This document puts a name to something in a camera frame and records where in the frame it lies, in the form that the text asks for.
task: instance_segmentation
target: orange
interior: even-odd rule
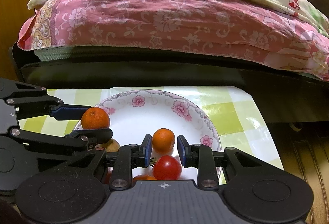
[[[136,182],[137,180],[157,180],[157,179],[154,176],[138,175],[133,178],[133,182]]]
[[[168,153],[174,148],[175,135],[169,129],[159,129],[152,136],[152,147],[160,154]]]
[[[103,109],[92,107],[83,114],[81,125],[83,129],[108,129],[110,127],[110,119]]]

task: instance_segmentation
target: pink blanket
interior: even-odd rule
[[[251,60],[328,75],[329,39],[308,23],[242,0],[49,0],[20,32],[24,50],[132,46]]]

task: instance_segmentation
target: floral plate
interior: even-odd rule
[[[174,132],[175,138],[184,135],[190,144],[208,145],[221,151],[221,144],[213,123],[195,104],[176,94],[160,90],[133,90],[122,92],[98,103],[110,116],[113,138],[122,146],[141,144],[146,134],[153,135],[160,128]],[[82,129],[78,122],[74,129]],[[177,146],[168,153],[179,160]],[[152,151],[151,157],[159,157]],[[221,168],[217,168],[218,177]],[[135,168],[133,176],[152,175],[152,167]],[[196,168],[183,168],[180,179],[197,181]]]

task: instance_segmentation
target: tablecloth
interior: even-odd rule
[[[236,87],[121,87],[111,89],[49,89],[66,104],[94,106],[105,98],[135,89],[164,90],[182,96],[199,106],[215,126],[222,148],[236,147],[267,163],[283,169],[269,130],[254,100]],[[56,121],[40,116],[19,121],[21,129],[48,135],[64,136],[78,121]],[[223,174],[219,179],[225,183]]]

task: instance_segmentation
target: wooden desk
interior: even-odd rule
[[[17,80],[8,49],[18,40],[24,22],[34,15],[29,0],[0,0],[0,77]]]

